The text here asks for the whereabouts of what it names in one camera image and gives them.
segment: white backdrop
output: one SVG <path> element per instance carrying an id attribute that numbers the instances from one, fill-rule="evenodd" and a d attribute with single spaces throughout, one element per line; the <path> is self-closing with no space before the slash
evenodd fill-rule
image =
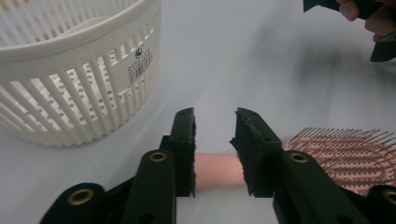
<path id="1" fill-rule="evenodd" d="M 195 108 L 197 151 L 234 153 L 238 106 L 287 140 L 304 127 L 396 131 L 396 63 L 370 63 L 363 21 L 303 1 L 163 1 L 159 85 L 124 126 L 71 148 L 38 147 L 0 130 L 0 223 L 38 223 L 65 189 L 106 189 L 134 175 L 169 134 L 175 113 Z M 245 187 L 177 199 L 177 223 L 277 223 L 271 199 Z"/>

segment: pink brush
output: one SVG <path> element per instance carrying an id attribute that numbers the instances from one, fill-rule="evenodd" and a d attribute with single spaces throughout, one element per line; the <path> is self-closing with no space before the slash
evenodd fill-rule
<path id="1" fill-rule="evenodd" d="M 304 128 L 284 148 L 308 153 L 336 184 L 365 196 L 373 185 L 396 187 L 395 139 L 380 130 Z"/>

